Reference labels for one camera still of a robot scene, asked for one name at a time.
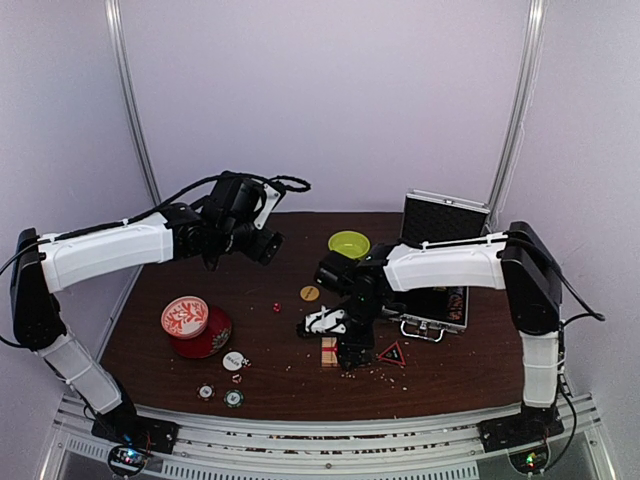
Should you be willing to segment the red banded card deck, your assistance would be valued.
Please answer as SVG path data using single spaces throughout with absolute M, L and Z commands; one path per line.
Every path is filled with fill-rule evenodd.
M 336 337 L 323 337 L 321 339 L 321 360 L 322 368 L 337 368 L 338 361 L 338 339 Z

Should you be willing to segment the black red triangle card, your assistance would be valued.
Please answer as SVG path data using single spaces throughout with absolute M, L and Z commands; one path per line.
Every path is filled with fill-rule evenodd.
M 379 362 L 388 363 L 396 366 L 405 367 L 406 360 L 401 348 L 401 345 L 398 341 L 395 341 L 393 344 L 388 346 L 382 352 L 380 352 L 376 359 Z

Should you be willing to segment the aluminium poker chip case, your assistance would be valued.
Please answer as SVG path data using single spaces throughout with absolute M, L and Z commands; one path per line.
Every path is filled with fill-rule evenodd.
M 488 232 L 489 207 L 481 202 L 455 196 L 411 189 L 404 201 L 400 239 L 411 243 L 418 254 L 403 274 L 416 274 L 408 291 L 394 295 L 384 317 L 399 324 L 406 338 L 440 342 L 445 334 L 465 331 L 469 317 L 470 278 L 462 275 L 462 253 L 454 254 L 456 242 L 480 237 Z M 467 288 L 467 312 L 462 323 L 446 318 L 447 288 Z

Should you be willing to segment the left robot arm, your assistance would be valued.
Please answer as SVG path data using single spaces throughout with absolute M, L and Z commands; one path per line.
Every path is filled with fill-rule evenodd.
M 209 270 L 240 252 L 268 264 L 283 237 L 266 227 L 288 191 L 283 178 L 225 171 L 213 190 L 185 204 L 173 195 L 129 219 L 40 235 L 23 230 L 5 263 L 14 338 L 6 344 L 40 356 L 123 444 L 137 442 L 144 424 L 124 388 L 87 352 L 63 322 L 57 292 L 82 281 L 152 263 L 202 258 Z

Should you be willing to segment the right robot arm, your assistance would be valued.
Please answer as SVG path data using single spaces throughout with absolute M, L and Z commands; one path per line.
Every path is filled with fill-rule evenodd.
M 528 223 L 517 221 L 505 232 L 474 239 L 378 244 L 361 260 L 332 251 L 314 279 L 344 300 L 307 315 L 298 332 L 337 337 L 337 358 L 345 370 L 368 363 L 373 324 L 399 292 L 431 287 L 505 291 L 523 346 L 524 390 L 520 412 L 504 423 L 519 440 L 530 442 L 557 421 L 561 269 Z

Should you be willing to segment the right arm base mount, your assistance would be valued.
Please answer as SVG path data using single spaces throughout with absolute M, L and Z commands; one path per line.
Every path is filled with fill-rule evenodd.
M 565 430 L 560 418 L 526 417 L 522 413 L 484 420 L 477 427 L 486 453 L 542 442 Z

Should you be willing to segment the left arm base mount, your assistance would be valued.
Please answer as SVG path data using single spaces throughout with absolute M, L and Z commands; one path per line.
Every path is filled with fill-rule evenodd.
M 91 428 L 95 437 L 162 454 L 173 452 L 178 433 L 179 426 L 175 422 L 139 415 L 121 418 L 99 415 Z

